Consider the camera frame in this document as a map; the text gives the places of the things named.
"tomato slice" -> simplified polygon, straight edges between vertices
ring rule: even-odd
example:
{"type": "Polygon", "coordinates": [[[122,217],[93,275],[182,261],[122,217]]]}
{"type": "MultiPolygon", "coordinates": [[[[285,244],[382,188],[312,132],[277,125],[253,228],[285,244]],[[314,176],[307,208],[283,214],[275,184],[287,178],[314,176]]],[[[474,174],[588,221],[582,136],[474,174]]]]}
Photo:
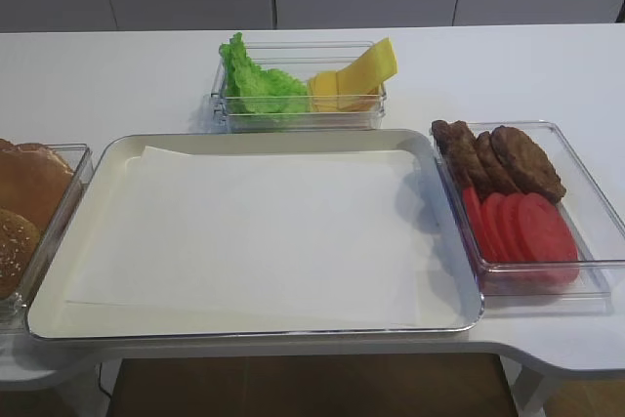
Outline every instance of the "tomato slice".
{"type": "Polygon", "coordinates": [[[498,263],[510,263],[510,255],[506,250],[499,229],[497,228],[497,212],[499,205],[504,201],[506,196],[499,192],[493,192],[481,205],[481,222],[484,226],[484,234],[490,241],[490,246],[498,263]]]}
{"type": "Polygon", "coordinates": [[[512,263],[522,263],[525,261],[519,247],[519,236],[517,234],[516,220],[517,212],[519,211],[519,204],[523,199],[523,194],[516,193],[510,194],[504,198],[499,204],[499,208],[496,214],[497,228],[499,228],[499,235],[508,254],[508,259],[512,263]]]}
{"type": "Polygon", "coordinates": [[[481,211],[479,208],[479,199],[476,189],[473,187],[464,188],[462,190],[462,200],[465,203],[467,216],[469,217],[473,233],[476,236],[476,241],[478,242],[481,255],[486,259],[486,261],[490,263],[495,262],[495,254],[492,246],[490,246],[488,238],[484,233],[484,227],[481,222],[481,211]]]}
{"type": "Polygon", "coordinates": [[[577,261],[573,235],[558,209],[542,195],[531,193],[522,198],[516,225],[519,247],[529,262],[577,261]]]}

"white table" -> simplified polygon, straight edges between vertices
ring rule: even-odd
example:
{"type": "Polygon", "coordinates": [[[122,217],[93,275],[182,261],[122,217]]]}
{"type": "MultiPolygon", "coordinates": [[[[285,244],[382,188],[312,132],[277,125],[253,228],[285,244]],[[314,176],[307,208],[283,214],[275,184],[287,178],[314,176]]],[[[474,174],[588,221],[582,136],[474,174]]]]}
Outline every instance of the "white table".
{"type": "MultiPolygon", "coordinates": [[[[217,48],[230,31],[0,35],[2,135],[16,142],[86,143],[197,129],[217,48]]],[[[622,93],[625,27],[541,25],[254,31],[248,41],[378,40],[390,36],[399,75],[388,82],[386,128],[426,133],[434,119],[558,123],[616,210],[625,215],[622,93]]],[[[513,315],[486,310],[470,331],[414,339],[191,341],[117,349],[47,350],[4,338],[0,388],[54,386],[120,356],[491,352],[529,367],[513,387],[529,411],[556,381],[625,370],[625,284],[608,315],[513,315]]]]}

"lettuce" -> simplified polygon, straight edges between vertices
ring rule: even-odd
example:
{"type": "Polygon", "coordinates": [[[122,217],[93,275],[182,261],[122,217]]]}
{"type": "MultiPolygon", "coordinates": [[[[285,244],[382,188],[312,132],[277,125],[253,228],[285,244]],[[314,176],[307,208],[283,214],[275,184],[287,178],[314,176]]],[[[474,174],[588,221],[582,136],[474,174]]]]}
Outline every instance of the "lettuce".
{"type": "Polygon", "coordinates": [[[241,98],[238,109],[249,113],[306,112],[307,101],[245,100],[250,97],[299,97],[308,93],[301,80],[272,68],[263,70],[254,63],[245,49],[242,33],[236,33],[228,44],[222,44],[219,53],[226,69],[226,96],[241,98]]]}

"floor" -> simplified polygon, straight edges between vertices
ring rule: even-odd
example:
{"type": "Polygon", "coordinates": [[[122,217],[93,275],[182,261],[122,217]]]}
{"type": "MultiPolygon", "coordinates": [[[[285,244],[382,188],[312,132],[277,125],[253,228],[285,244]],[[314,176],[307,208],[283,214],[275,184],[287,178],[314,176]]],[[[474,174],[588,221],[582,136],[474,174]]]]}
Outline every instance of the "floor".
{"type": "MultiPolygon", "coordinates": [[[[548,417],[625,415],[625,380],[567,383],[548,417]]],[[[54,391],[0,393],[2,417],[72,417],[54,391]]],[[[488,354],[126,360],[109,417],[515,417],[488,354]]]]}

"clear plastic container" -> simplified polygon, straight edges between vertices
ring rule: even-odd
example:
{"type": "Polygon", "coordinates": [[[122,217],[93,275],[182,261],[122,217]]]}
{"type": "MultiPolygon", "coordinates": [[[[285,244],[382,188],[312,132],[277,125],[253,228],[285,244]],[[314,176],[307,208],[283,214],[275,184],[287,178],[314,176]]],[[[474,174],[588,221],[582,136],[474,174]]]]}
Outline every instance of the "clear plastic container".
{"type": "MultiPolygon", "coordinates": [[[[373,43],[250,43],[247,51],[263,68],[278,68],[306,82],[319,72],[340,70],[360,57],[373,43]]],[[[210,95],[212,126],[217,132],[276,132],[310,130],[378,129],[387,97],[384,85],[375,95],[335,97],[227,97],[227,77],[220,61],[210,95]],[[300,104],[308,112],[250,114],[243,102],[257,105],[300,104]],[[321,112],[333,104],[341,112],[321,112]],[[350,111],[353,108],[367,109],[350,111]]]]}
{"type": "Polygon", "coordinates": [[[435,144],[441,176],[482,293],[609,296],[612,288],[625,276],[623,222],[555,124],[541,121],[469,123],[469,128],[477,135],[500,125],[517,127],[526,132],[545,150],[562,178],[567,191],[558,209],[573,234],[579,259],[566,263],[487,262],[479,252],[461,195],[435,144]]]}
{"type": "Polygon", "coordinates": [[[0,300],[1,332],[23,329],[25,309],[34,297],[36,289],[63,238],[65,227],[94,173],[91,151],[87,146],[76,144],[49,145],[48,147],[69,164],[74,170],[74,175],[65,189],[48,228],[42,233],[39,245],[33,253],[18,287],[9,297],[0,300]]]}

